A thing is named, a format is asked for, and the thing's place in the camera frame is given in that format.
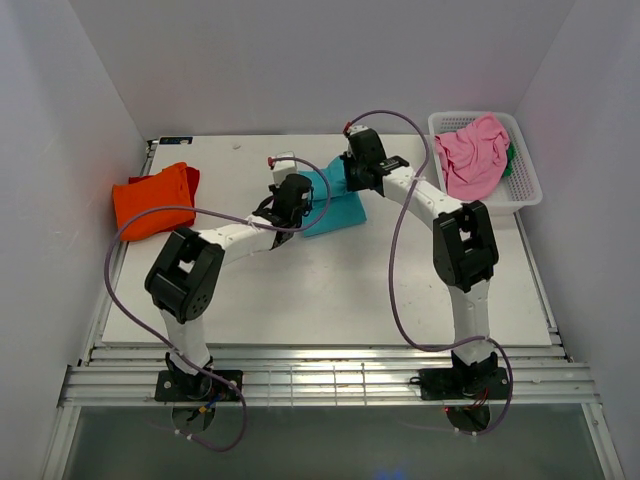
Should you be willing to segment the turquoise t shirt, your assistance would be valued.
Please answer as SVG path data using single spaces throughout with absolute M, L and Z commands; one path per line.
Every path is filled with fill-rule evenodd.
M 304 237 L 313 237 L 337 230 L 362 225 L 367 221 L 366 211 L 357 192 L 346 188 L 343 161 L 334 158 L 322 169 L 330 184 L 331 196 L 326 184 L 316 171 L 302 172 L 312 183 L 311 211 L 303 218 Z

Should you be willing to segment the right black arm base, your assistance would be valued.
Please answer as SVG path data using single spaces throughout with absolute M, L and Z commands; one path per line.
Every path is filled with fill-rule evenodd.
M 504 368 L 479 380 L 464 380 L 453 368 L 421 369 L 409 379 L 426 401 L 506 400 L 512 382 Z

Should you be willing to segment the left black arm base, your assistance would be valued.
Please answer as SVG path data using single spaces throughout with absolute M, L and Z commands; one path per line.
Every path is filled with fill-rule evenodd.
M 158 374 L 154 393 L 156 402 L 202 402 L 212 400 L 236 402 L 238 394 L 224 382 L 200 373 L 187 375 L 181 371 L 163 370 Z

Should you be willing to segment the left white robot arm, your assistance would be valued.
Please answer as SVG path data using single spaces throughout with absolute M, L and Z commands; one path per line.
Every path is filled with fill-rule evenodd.
M 207 371 L 213 359 L 204 339 L 203 315 L 222 267 L 281 246 L 311 210 L 312 182 L 303 175 L 289 173 L 270 190 L 271 202 L 260 204 L 244 224 L 172 232 L 145 279 L 172 344 L 166 355 L 170 378 L 190 399 L 205 397 L 215 383 Z

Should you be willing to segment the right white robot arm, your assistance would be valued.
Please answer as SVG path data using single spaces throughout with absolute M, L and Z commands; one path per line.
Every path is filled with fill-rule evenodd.
M 495 347 L 489 340 L 488 293 L 499 254 L 487 207 L 480 201 L 464 203 L 420 179 L 407 160 L 386 154 L 375 130 L 349 124 L 343 135 L 348 142 L 341 156 L 347 190 L 372 190 L 401 206 L 388 272 L 394 270 L 407 213 L 432 233 L 433 265 L 450 295 L 454 342 L 449 347 L 452 367 L 427 375 L 423 384 L 435 393 L 451 389 L 464 397 L 484 392 L 498 370 Z

